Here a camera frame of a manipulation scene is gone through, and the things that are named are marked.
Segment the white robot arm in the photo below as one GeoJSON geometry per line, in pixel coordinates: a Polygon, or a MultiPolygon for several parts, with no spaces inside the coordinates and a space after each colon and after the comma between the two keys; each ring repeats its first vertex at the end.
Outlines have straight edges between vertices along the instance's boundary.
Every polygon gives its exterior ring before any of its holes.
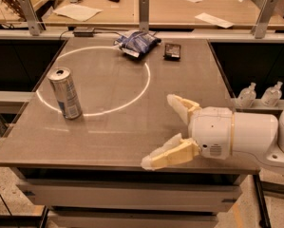
{"type": "Polygon", "coordinates": [[[145,170],[192,161],[197,156],[226,160],[232,156],[284,174],[284,110],[270,114],[234,112],[227,107],[205,107],[169,94],[169,105],[188,127],[188,137],[177,134],[142,159],[145,170]]]}

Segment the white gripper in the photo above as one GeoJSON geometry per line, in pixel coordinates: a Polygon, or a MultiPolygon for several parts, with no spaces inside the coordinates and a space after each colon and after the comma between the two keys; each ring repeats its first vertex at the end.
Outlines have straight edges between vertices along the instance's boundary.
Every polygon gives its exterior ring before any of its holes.
{"type": "Polygon", "coordinates": [[[188,125],[189,136],[179,133],[162,147],[144,157],[141,167],[155,171],[171,165],[191,161],[199,155],[204,158],[225,160],[230,156],[233,112],[224,107],[205,107],[175,94],[167,95],[168,104],[188,125]]]}

